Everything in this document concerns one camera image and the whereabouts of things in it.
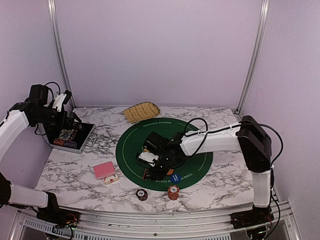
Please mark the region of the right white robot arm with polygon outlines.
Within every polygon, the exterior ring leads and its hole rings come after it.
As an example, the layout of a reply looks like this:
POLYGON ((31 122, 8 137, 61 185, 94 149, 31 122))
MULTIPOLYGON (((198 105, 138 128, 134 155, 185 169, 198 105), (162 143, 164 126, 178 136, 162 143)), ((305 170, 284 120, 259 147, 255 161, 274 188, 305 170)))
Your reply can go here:
POLYGON ((265 131, 270 129, 251 115, 222 128, 190 130, 188 122, 172 137, 153 131, 142 144, 136 162, 148 170, 150 178, 160 181, 170 169, 186 164, 200 154, 235 153, 251 173, 253 206, 247 219, 258 224, 267 216, 273 184, 272 139, 265 131))

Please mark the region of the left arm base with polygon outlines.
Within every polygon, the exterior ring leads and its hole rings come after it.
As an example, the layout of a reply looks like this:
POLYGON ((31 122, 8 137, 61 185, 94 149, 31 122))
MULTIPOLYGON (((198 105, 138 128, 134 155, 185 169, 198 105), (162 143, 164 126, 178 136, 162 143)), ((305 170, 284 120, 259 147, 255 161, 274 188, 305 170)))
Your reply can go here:
POLYGON ((48 195, 47 206, 43 208, 38 207, 36 217, 40 220, 56 224, 59 227, 76 226, 80 213, 60 208, 56 195, 50 192, 46 192, 46 194, 48 195))

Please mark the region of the triangular all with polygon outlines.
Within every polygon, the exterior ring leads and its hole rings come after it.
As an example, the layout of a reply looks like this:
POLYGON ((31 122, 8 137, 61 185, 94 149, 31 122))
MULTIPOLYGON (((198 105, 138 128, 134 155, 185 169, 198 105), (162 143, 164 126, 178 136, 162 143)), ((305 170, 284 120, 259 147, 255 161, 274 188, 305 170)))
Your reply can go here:
POLYGON ((149 179, 151 179, 151 174, 150 174, 150 171, 146 168, 144 170, 142 180, 145 181, 145 180, 149 180, 149 179))

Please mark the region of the black poker chip stack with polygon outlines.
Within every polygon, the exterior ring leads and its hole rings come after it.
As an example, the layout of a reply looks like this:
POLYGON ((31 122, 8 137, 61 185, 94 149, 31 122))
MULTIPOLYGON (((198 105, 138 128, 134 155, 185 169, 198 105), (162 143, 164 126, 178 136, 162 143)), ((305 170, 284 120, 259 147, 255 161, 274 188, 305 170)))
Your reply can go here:
POLYGON ((148 193, 144 189, 138 189, 136 191, 136 196, 140 201, 145 201, 148 199, 148 193))

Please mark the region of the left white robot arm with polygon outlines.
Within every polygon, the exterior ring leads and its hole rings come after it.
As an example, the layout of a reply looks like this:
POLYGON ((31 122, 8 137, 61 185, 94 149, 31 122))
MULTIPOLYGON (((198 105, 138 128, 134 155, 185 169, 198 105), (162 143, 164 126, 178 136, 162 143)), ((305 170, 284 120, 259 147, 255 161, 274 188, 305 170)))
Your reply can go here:
MULTIPOLYGON (((83 129, 83 123, 75 113, 68 115, 63 109, 58 111, 57 107, 41 106, 35 101, 16 103, 0 124, 0 157, 4 157, 24 130, 37 124, 58 130, 83 129)), ((0 203, 43 209, 44 215, 53 223, 60 222, 64 216, 55 194, 13 184, 3 174, 0 175, 0 203)))

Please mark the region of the red poker chip stack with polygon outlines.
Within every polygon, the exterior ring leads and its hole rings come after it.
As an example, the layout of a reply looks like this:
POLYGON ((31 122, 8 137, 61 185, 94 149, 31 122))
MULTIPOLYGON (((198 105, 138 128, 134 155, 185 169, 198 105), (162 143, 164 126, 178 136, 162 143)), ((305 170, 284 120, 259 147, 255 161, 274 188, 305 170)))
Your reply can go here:
POLYGON ((179 198, 179 190, 177 185, 171 185, 167 190, 168 198, 170 200, 177 200, 179 198))

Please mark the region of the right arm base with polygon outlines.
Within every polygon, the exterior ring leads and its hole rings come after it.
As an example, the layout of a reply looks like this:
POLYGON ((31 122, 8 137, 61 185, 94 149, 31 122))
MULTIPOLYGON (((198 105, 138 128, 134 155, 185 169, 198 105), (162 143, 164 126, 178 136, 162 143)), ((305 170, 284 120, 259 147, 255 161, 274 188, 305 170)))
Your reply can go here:
POLYGON ((256 207, 253 205, 250 210, 232 213, 230 215, 230 219, 230 223, 233 225, 233 228, 240 229, 271 223, 275 217, 270 205, 267 207, 256 207))

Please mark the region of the orange big blind button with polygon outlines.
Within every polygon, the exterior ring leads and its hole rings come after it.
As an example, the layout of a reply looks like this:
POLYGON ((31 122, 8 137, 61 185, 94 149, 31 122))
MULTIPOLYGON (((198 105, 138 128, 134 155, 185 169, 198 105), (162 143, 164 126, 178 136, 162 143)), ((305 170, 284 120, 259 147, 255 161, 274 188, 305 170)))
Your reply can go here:
POLYGON ((168 172, 167 172, 167 175, 171 175, 173 174, 174 170, 173 169, 170 169, 168 172))

